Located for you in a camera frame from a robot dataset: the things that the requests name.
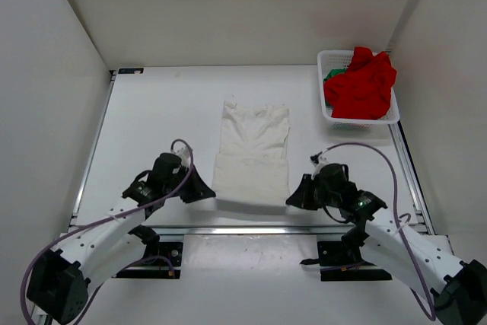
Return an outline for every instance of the basket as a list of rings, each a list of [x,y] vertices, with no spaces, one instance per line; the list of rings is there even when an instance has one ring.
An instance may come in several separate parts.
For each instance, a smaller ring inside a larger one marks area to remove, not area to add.
[[[323,79],[333,69],[348,68],[353,57],[353,51],[325,50],[318,53],[318,87],[320,88],[321,110],[325,119],[333,124],[334,127],[362,126],[369,127],[375,125],[392,125],[399,121],[399,108],[397,107],[394,89],[390,91],[390,108],[387,114],[380,119],[348,119],[333,118],[333,107],[327,106],[325,94],[323,92]]]

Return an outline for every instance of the white panel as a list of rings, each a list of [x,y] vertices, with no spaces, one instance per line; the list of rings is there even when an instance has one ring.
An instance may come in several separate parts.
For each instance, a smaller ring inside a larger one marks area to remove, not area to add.
[[[399,180],[399,210],[412,213],[412,197],[387,126],[336,130],[321,113],[316,66],[231,66],[146,68],[140,75],[117,75],[79,212],[79,225],[102,216],[134,176],[152,168],[171,142],[183,138],[195,151],[203,180],[211,185],[220,147],[224,100],[246,107],[285,104],[289,108],[289,189],[294,192],[314,167],[310,156],[338,142],[377,146],[393,162]],[[348,164],[350,179],[392,205],[393,184],[386,162],[376,152],[347,146],[332,150],[328,161]],[[207,199],[185,205],[171,199],[148,220],[150,225],[334,224],[323,211],[254,206]]]
[[[316,266],[299,265],[309,257],[317,257],[314,236],[185,236],[179,280],[110,279],[84,322],[432,324],[398,280],[321,282]]]
[[[66,0],[0,0],[0,323],[68,224],[109,74]]]
[[[471,234],[484,252],[486,25],[487,0],[422,0],[393,54],[402,123],[436,231]]]
[[[314,64],[322,49],[385,49],[406,0],[75,0],[112,69]]]

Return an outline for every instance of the black bracket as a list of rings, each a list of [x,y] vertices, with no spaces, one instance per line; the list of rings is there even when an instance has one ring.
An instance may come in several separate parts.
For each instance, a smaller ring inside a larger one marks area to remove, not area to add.
[[[374,264],[365,262],[358,247],[351,249],[341,241],[318,241],[321,282],[390,281],[391,275]],[[347,267],[355,263],[360,266]],[[326,270],[341,266],[343,269]]]
[[[181,277],[181,263],[183,262],[183,243],[179,241],[158,241],[149,244],[145,248],[142,258],[162,255],[169,259],[174,267],[174,274],[163,260],[154,260],[140,264],[134,268],[124,269],[118,272],[115,278],[134,279],[179,279]]]

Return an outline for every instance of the robotic arm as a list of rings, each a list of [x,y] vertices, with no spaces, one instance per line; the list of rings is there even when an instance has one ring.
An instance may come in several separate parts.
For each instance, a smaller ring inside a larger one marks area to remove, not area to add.
[[[384,201],[358,190],[349,181],[346,165],[328,164],[321,154],[311,160],[316,165],[314,174],[303,176],[287,205],[309,210],[327,210],[327,206],[339,209],[344,222],[355,225],[342,237],[344,245],[360,250],[364,260],[385,269],[423,298],[426,289],[433,296],[434,312],[444,325],[477,324],[487,314],[487,269],[482,264],[476,260],[467,264],[441,251],[402,220],[398,228]],[[418,272],[427,288],[420,282]]]
[[[27,298],[61,325],[73,321],[103,282],[142,258],[147,245],[159,241],[154,230],[142,223],[164,205],[164,200],[127,216],[123,213],[173,192],[188,173],[188,158],[188,148],[161,154],[152,170],[140,173],[106,213],[118,218],[46,251],[33,266]],[[194,167],[176,195],[185,203],[215,197]]]

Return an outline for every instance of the red garment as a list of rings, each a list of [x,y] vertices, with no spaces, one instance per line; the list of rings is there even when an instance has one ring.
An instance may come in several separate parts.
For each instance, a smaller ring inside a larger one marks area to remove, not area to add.
[[[355,47],[347,71],[330,78],[323,86],[325,99],[333,106],[332,117],[379,119],[385,116],[396,73],[385,52],[373,56],[367,47]]]

